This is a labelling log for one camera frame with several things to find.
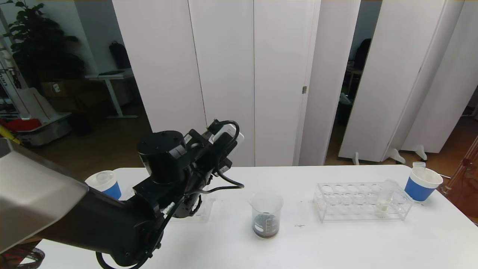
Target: robotic arm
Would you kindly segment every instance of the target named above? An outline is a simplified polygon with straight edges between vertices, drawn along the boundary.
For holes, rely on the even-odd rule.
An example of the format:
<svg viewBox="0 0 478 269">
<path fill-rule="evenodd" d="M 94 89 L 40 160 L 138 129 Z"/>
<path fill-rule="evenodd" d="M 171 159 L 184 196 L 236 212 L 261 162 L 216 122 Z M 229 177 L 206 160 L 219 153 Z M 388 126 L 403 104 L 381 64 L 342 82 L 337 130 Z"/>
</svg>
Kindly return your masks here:
<svg viewBox="0 0 478 269">
<path fill-rule="evenodd" d="M 64 168 L 1 139 L 0 252 L 38 234 L 96 251 L 104 269 L 112 267 L 103 253 L 137 269 L 160 248 L 172 216 L 194 215 L 201 194 L 244 187 L 223 175 L 232 165 L 227 156 L 243 138 L 234 121 L 214 121 L 203 134 L 148 135 L 138 152 L 150 176 L 133 187 L 135 195 L 127 201 L 89 188 Z M 204 191 L 213 174 L 233 186 Z"/>
</svg>

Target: black cable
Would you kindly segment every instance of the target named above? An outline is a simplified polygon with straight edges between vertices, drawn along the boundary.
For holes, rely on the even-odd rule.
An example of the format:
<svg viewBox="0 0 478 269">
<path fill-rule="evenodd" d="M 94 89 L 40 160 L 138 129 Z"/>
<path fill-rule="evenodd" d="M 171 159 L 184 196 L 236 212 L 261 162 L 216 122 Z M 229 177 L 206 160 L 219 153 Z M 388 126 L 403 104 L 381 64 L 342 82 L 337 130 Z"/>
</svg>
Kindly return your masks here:
<svg viewBox="0 0 478 269">
<path fill-rule="evenodd" d="M 155 239 L 152 239 L 154 240 L 154 244 L 151 244 L 149 249 L 147 249 L 143 259 L 138 262 L 136 265 L 134 265 L 133 267 L 131 268 L 128 268 L 128 269 L 138 269 L 140 268 L 148 259 L 149 257 L 151 256 L 151 253 L 156 249 L 156 246 L 158 245 L 160 239 L 161 239 L 161 235 L 164 231 L 164 228 L 166 227 L 166 225 L 168 224 L 169 220 L 171 219 L 171 217 L 174 215 L 174 213 L 176 212 L 176 210 L 178 209 L 178 207 L 181 205 L 181 203 L 184 201 L 185 197 L 182 196 L 176 203 L 175 205 L 173 206 L 173 208 L 169 211 L 168 215 L 166 216 L 166 218 L 164 219 L 163 223 L 161 223 L 161 226 L 159 226 L 159 233 L 157 235 L 157 237 Z M 108 265 L 105 260 L 103 259 L 103 253 L 101 252 L 96 252 L 96 260 L 98 261 L 98 264 L 103 268 L 103 269 L 115 269 L 114 267 L 111 267 L 110 265 Z"/>
<path fill-rule="evenodd" d="M 219 156 L 217 157 L 216 159 L 216 164 L 215 164 L 215 167 L 214 169 L 216 170 L 216 173 L 222 178 L 224 179 L 225 181 L 235 185 L 235 186 L 223 186 L 223 187 L 217 187 L 217 188 L 214 188 L 212 190 L 208 190 L 208 191 L 204 191 L 204 190 L 195 190 L 195 191 L 191 191 L 191 192 L 188 192 L 187 195 L 191 195 L 191 194 L 194 194 L 194 193 L 201 193 L 201 194 L 210 194 L 212 192 L 215 192 L 215 191 L 219 191 L 219 190 L 232 190 L 232 189 L 242 189 L 244 187 L 244 184 L 242 183 L 239 183 L 239 182 L 236 182 L 228 177 L 226 177 L 222 172 L 221 170 L 219 169 L 219 162 L 221 161 L 221 158 L 222 156 L 227 153 L 227 149 L 232 146 L 232 144 L 234 144 L 234 142 L 237 140 L 237 138 L 239 137 L 239 124 L 235 121 L 222 121 L 222 122 L 218 122 L 217 124 L 219 125 L 226 125 L 226 124 L 232 124 L 234 125 L 234 127 L 236 127 L 236 133 L 234 134 L 234 136 L 232 137 L 232 140 L 224 147 L 223 151 L 219 154 Z"/>
</svg>

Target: white label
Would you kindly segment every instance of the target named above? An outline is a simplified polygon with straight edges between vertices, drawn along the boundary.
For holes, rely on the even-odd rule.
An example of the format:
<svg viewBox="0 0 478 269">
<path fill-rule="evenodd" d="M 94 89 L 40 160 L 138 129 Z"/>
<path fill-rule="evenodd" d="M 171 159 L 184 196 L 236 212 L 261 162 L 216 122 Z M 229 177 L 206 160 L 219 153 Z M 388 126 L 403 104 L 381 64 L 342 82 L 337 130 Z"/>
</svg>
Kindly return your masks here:
<svg viewBox="0 0 478 269">
<path fill-rule="evenodd" d="M 58 86 L 58 84 L 53 84 L 53 89 L 55 90 L 55 92 L 60 92 L 60 86 Z"/>
<path fill-rule="evenodd" d="M 189 143 L 189 141 L 191 141 L 191 138 L 192 138 L 192 136 L 190 136 L 189 134 L 186 134 L 186 136 L 184 137 L 184 142 L 186 144 Z"/>
</svg>

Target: dark liquid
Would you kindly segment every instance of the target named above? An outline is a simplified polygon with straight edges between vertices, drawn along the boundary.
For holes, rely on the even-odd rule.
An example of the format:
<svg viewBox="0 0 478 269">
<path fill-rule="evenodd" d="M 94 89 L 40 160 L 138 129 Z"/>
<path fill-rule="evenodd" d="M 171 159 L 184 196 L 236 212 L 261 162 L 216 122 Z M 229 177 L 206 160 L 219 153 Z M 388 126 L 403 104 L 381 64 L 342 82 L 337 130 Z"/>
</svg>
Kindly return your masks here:
<svg viewBox="0 0 478 269">
<path fill-rule="evenodd" d="M 274 237 L 279 231 L 279 220 L 274 215 L 259 214 L 254 218 L 252 230 L 261 238 Z"/>
<path fill-rule="evenodd" d="M 279 230 L 277 230 L 277 232 L 275 232 L 275 233 L 272 234 L 272 235 L 261 235 L 256 229 L 253 228 L 252 230 L 254 231 L 254 233 L 255 233 L 257 236 L 259 236 L 260 238 L 265 238 L 265 239 L 269 239 L 269 238 L 274 237 L 274 236 L 277 234 L 277 232 L 279 231 Z"/>
</svg>

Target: red object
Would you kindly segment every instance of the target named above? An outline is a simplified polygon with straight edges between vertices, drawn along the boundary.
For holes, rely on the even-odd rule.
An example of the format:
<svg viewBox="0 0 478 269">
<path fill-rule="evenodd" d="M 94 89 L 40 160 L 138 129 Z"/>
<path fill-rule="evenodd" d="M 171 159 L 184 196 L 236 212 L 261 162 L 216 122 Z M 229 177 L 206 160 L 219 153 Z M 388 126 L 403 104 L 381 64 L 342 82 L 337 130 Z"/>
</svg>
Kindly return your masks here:
<svg viewBox="0 0 478 269">
<path fill-rule="evenodd" d="M 30 120 L 16 119 L 11 122 L 5 122 L 3 119 L 0 119 L 0 123 L 3 126 L 5 126 L 7 129 L 13 132 L 29 131 L 42 126 L 42 123 L 38 119 L 30 119 Z"/>
</svg>

